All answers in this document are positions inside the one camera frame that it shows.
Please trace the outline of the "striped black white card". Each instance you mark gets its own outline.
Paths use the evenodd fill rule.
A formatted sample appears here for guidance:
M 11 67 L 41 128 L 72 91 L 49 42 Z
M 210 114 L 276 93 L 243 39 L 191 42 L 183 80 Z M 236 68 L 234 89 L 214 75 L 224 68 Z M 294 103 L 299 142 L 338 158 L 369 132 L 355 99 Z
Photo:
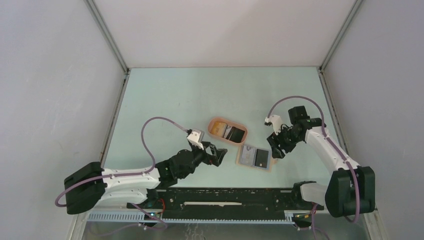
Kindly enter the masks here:
M 222 136 L 224 139 L 228 139 L 230 137 L 232 128 L 233 128 L 233 126 L 231 126 L 231 125 L 226 126 L 224 134 Z

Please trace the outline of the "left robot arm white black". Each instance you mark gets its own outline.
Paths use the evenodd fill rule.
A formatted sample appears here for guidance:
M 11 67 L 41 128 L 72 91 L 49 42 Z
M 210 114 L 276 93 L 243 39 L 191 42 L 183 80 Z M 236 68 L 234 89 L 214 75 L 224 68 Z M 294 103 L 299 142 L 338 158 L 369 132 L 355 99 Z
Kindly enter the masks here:
M 204 141 L 204 149 L 191 145 L 153 168 L 116 170 L 90 162 L 64 180 L 63 207 L 69 215 L 89 212 L 96 206 L 142 204 L 153 208 L 158 202 L 156 188 L 167 188 L 193 174 L 200 164 L 219 167 L 228 152 Z

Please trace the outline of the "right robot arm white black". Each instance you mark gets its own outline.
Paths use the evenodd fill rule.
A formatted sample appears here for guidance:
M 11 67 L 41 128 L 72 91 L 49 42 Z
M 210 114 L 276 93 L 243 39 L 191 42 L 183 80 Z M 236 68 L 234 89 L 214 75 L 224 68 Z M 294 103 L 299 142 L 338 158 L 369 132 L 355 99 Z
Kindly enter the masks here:
M 317 154 L 330 174 L 322 185 L 315 181 L 296 183 L 291 194 L 291 204 L 304 209 L 310 203 L 325 207 L 335 218 L 372 213 L 375 203 L 375 172 L 361 166 L 336 144 L 321 118 L 311 118 L 304 106 L 288 110 L 291 125 L 283 123 L 278 115 L 269 115 L 264 124 L 272 126 L 267 137 L 274 159 L 283 159 L 299 143 L 306 143 Z

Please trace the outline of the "pink oval tray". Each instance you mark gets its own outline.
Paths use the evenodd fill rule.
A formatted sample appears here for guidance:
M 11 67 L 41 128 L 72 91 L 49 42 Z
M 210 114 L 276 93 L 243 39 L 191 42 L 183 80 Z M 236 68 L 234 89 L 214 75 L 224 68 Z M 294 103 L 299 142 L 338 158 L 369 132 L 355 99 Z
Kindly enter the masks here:
M 235 146 L 243 145 L 248 136 L 248 129 L 244 125 L 223 117 L 212 118 L 207 131 L 211 137 Z

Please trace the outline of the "white grey credit card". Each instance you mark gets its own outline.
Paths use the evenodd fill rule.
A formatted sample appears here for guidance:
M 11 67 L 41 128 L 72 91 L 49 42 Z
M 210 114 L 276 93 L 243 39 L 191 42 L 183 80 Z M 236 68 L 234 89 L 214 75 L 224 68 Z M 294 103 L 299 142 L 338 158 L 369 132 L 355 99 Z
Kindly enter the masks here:
M 255 163 L 256 148 L 249 145 L 243 145 L 241 148 L 238 162 L 241 165 L 253 166 Z

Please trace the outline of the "tan leather card holder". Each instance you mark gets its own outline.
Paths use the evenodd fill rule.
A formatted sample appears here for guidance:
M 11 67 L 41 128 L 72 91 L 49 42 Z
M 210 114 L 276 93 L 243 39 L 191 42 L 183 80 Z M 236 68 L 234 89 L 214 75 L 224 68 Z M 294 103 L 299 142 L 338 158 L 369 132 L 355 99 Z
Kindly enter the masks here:
M 239 166 L 266 172 L 271 172 L 275 163 L 270 150 L 248 144 L 239 147 L 235 162 Z

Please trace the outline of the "black VIP credit card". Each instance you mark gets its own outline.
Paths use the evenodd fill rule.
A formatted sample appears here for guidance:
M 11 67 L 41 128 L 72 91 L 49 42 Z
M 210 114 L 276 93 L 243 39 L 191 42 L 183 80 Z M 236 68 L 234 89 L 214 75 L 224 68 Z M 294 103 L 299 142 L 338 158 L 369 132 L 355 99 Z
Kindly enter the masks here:
M 258 168 L 267 169 L 268 162 L 269 162 L 269 152 L 264 149 L 257 149 L 254 166 Z

